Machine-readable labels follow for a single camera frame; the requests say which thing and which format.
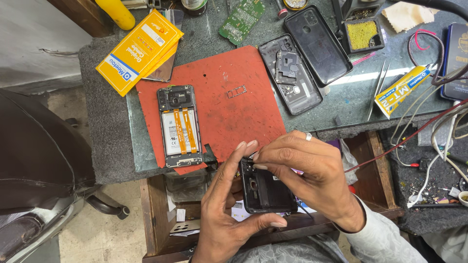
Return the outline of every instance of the fingernail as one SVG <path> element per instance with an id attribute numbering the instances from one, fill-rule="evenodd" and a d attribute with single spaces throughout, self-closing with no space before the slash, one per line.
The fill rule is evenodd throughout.
<path id="1" fill-rule="evenodd" d="M 256 143 L 256 142 L 257 142 L 257 140 L 253 140 L 253 141 L 249 142 L 249 143 L 247 144 L 247 146 L 250 146 L 250 145 L 252 145 L 252 144 L 254 144 L 254 143 Z"/>
<path id="2" fill-rule="evenodd" d="M 239 149 L 244 144 L 245 144 L 245 141 L 242 141 L 241 143 L 239 143 L 239 145 L 236 147 L 236 150 Z"/>
<path id="3" fill-rule="evenodd" d="M 260 170 L 268 170 L 268 167 L 261 165 L 261 164 L 254 164 L 254 168 L 260 169 Z"/>
<path id="4" fill-rule="evenodd" d="M 283 223 L 278 223 L 278 222 L 272 222 L 270 224 L 270 226 L 274 226 L 274 227 L 287 227 L 288 225 L 285 225 Z"/>

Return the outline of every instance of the yellow bottle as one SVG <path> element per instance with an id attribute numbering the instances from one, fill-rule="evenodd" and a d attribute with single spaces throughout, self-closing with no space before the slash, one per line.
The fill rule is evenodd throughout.
<path id="1" fill-rule="evenodd" d="M 135 17 L 121 0 L 96 0 L 96 4 L 106 11 L 121 29 L 130 30 L 135 26 Z"/>

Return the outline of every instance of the plastic bag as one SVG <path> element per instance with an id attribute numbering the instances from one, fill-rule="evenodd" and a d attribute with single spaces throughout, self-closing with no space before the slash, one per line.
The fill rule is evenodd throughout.
<path id="1" fill-rule="evenodd" d="M 343 157 L 341 158 L 341 162 L 343 163 L 343 169 L 346 171 L 358 165 L 358 161 L 351 154 L 350 149 L 348 148 L 346 143 L 343 141 L 343 139 L 340 139 L 340 144 L 341 144 L 341 151 L 343 152 Z M 348 183 L 348 185 L 351 185 L 358 181 L 358 178 L 356 177 L 356 171 L 358 169 L 359 168 L 356 168 L 344 174 L 346 176 L 346 182 Z"/>

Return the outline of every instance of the wall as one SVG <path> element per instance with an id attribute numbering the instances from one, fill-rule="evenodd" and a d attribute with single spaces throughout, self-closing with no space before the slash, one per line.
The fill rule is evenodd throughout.
<path id="1" fill-rule="evenodd" d="M 47 0 L 0 0 L 0 36 L 0 88 L 80 80 L 78 57 L 54 57 L 38 50 L 78 51 L 92 39 Z"/>

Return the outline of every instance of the hand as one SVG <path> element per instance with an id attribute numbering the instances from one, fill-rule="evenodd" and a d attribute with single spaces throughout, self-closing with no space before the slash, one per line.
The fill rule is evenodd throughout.
<path id="1" fill-rule="evenodd" d="M 316 138 L 305 139 L 300 131 L 278 137 L 254 155 L 254 167 L 274 173 L 310 208 L 342 229 L 359 232 L 365 225 L 364 212 L 348 189 L 339 149 Z"/>
<path id="2" fill-rule="evenodd" d="M 200 237 L 193 263 L 225 262 L 259 230 L 269 226 L 286 227 L 286 220 L 274 213 L 255 214 L 242 222 L 237 222 L 231 213 L 226 213 L 234 206 L 242 188 L 240 181 L 233 185 L 239 162 L 257 147 L 256 140 L 248 144 L 241 142 L 214 176 L 201 202 Z"/>

